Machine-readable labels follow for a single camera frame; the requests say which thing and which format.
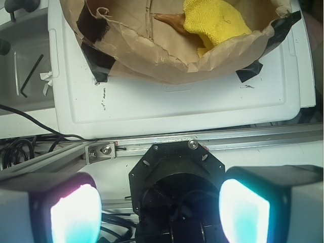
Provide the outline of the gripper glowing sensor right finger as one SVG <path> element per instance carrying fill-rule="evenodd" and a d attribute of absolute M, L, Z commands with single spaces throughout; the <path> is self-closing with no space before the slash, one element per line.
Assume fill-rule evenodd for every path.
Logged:
<path fill-rule="evenodd" d="M 323 168 L 231 167 L 219 213 L 229 242 L 323 242 Z"/>

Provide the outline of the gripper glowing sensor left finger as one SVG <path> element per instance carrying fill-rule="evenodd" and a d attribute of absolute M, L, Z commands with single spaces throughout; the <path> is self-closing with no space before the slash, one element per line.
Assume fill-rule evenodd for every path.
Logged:
<path fill-rule="evenodd" d="M 1 242 L 96 242 L 101 213 L 87 173 L 1 172 Z"/>

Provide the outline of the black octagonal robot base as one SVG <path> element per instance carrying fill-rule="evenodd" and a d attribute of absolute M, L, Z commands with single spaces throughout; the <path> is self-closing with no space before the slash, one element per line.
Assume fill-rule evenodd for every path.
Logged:
<path fill-rule="evenodd" d="M 225 167 L 207 149 L 148 150 L 129 173 L 136 242 L 226 242 L 219 193 Z"/>

